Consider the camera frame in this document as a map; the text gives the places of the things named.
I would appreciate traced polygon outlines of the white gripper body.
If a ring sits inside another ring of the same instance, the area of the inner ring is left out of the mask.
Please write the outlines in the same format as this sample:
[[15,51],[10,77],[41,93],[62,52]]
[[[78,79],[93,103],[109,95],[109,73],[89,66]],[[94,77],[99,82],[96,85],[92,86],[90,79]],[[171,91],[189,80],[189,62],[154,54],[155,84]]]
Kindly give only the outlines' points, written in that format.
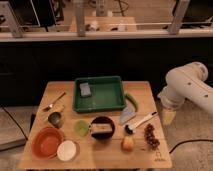
[[183,97],[170,87],[164,87],[157,95],[163,106],[162,122],[170,125],[176,116],[176,111],[183,105]]

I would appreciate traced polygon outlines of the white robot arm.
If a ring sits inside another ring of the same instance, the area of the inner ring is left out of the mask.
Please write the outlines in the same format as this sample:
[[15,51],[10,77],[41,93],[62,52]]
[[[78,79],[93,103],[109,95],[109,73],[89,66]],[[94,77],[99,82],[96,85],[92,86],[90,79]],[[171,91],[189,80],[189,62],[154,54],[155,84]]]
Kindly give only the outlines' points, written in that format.
[[171,69],[166,74],[166,86],[157,95],[163,106],[162,122],[170,125],[186,99],[213,115],[213,87],[205,83],[208,69],[201,62],[192,62]]

